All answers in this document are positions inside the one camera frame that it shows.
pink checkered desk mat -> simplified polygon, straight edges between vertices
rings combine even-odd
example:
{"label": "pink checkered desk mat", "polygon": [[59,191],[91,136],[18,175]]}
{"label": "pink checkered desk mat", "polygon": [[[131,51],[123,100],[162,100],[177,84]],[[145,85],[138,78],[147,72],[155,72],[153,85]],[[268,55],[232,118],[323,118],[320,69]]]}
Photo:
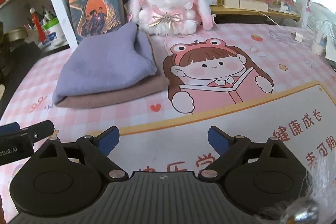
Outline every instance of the pink checkered desk mat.
{"label": "pink checkered desk mat", "polygon": [[[303,29],[285,27],[287,30],[299,31],[304,37],[311,35]],[[292,89],[305,83],[320,81],[332,96],[336,96],[336,72],[324,58],[315,55],[309,43],[296,43],[289,31],[282,27],[256,24],[219,24],[214,31],[199,31],[197,35],[168,38],[170,47],[176,43],[193,43],[209,38],[223,39],[227,45],[239,47],[254,63],[262,68],[274,81],[273,94]],[[154,37],[153,48],[158,53],[159,69],[167,53],[164,38]],[[24,78],[11,99],[0,125],[18,122],[21,128],[51,120],[58,137],[63,142],[75,141],[92,132],[104,131],[110,126],[119,128],[157,122],[188,114],[177,112],[167,97],[167,91],[122,103],[96,109],[57,108],[51,98],[56,87],[57,78],[71,49],[45,57],[38,61]],[[9,183],[18,166],[27,159],[0,166],[0,195],[7,221],[17,211],[9,195]]]}

ribbed gray surface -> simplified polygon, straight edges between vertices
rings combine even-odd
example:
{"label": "ribbed gray surface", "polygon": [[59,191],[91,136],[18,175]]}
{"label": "ribbed gray surface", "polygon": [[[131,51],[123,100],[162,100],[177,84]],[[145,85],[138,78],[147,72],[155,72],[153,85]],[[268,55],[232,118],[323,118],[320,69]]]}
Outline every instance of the ribbed gray surface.
{"label": "ribbed gray surface", "polygon": [[19,214],[10,224],[257,224],[235,208],[215,183],[192,172],[135,172],[111,183],[89,208],[61,218]]}

yellow border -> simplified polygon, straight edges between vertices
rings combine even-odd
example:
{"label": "yellow border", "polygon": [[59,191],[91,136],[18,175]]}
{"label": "yellow border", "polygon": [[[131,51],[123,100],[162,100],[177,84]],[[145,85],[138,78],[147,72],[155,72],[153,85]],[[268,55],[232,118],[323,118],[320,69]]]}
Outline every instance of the yellow border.
{"label": "yellow border", "polygon": [[[189,123],[194,123],[194,122],[200,122],[208,119],[213,119],[216,117],[224,116],[227,114],[231,114],[234,112],[238,112],[244,109],[249,109],[255,106],[263,105],[275,100],[278,100],[280,98],[287,97],[289,95],[292,95],[294,93],[312,88],[314,86],[320,85],[323,90],[327,93],[329,98],[332,100],[332,102],[336,105],[336,99],[328,92],[328,90],[325,88],[325,86],[318,82],[318,81],[313,81],[301,86],[297,86],[293,89],[286,90],[283,92],[279,92],[276,94],[270,94],[267,95],[263,98],[248,101],[248,102],[242,102],[240,104],[234,104],[230,105],[227,107],[223,108],[217,108],[214,110],[210,111],[205,111],[201,113],[196,113],[192,115],[186,115],[184,117],[179,117],[179,118],[174,118],[174,119],[168,119],[168,120],[163,120],[159,122],[151,122],[151,123],[145,123],[145,124],[139,124],[136,126],[130,126],[130,127],[123,127],[120,128],[120,135],[130,135],[130,134],[137,134],[137,133],[144,133],[144,132],[149,132],[149,131],[155,131],[155,130],[161,130],[165,128],[171,128],[171,127],[177,127],[177,126],[182,126],[184,124],[189,124]],[[101,131],[93,131],[90,132],[89,135],[92,135],[96,137],[99,135]]]}

frog headband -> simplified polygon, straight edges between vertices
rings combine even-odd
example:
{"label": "frog headband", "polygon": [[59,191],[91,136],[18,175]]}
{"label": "frog headband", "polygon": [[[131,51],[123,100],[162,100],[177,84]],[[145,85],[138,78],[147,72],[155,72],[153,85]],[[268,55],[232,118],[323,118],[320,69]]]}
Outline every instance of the frog headband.
{"label": "frog headband", "polygon": [[175,57],[175,64],[180,65],[182,57],[189,51],[196,49],[196,48],[207,48],[207,47],[215,47],[223,49],[227,52],[232,53],[233,55],[237,56],[237,52],[230,49],[226,46],[225,41],[218,39],[218,38],[210,38],[206,40],[205,43],[195,43],[195,44],[175,44],[170,48],[172,53],[176,54]]}

red heart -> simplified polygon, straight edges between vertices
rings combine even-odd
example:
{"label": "red heart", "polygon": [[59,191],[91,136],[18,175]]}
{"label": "red heart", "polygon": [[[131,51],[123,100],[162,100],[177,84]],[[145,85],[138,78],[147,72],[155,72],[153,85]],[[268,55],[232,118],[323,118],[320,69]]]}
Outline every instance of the red heart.
{"label": "red heart", "polygon": [[151,110],[154,111],[154,112],[158,112],[160,109],[161,109],[160,104],[151,105]]}

